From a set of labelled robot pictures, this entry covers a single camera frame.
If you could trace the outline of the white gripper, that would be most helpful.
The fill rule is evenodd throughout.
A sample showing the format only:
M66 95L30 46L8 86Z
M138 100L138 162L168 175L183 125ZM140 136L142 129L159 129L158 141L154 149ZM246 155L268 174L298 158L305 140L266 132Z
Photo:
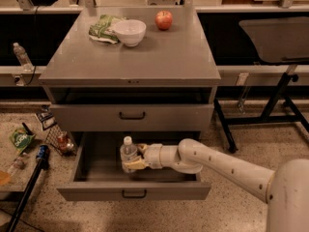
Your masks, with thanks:
M141 154L144 154L144 158L138 156L133 161L126 161L124 163L125 168L130 170L141 170L147 166L151 169L161 169L162 163L160 160L160 151L162 144L147 145L141 143L137 145L137 148Z

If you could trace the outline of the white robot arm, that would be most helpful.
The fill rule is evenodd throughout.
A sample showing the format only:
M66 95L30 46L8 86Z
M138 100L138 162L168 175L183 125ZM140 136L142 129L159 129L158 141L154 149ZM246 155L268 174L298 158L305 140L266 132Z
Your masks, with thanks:
M169 167L196 174L206 166L267 204L266 232L309 232L308 159L293 159L270 170L193 139L166 146L135 144L127 136L121 160L125 172Z

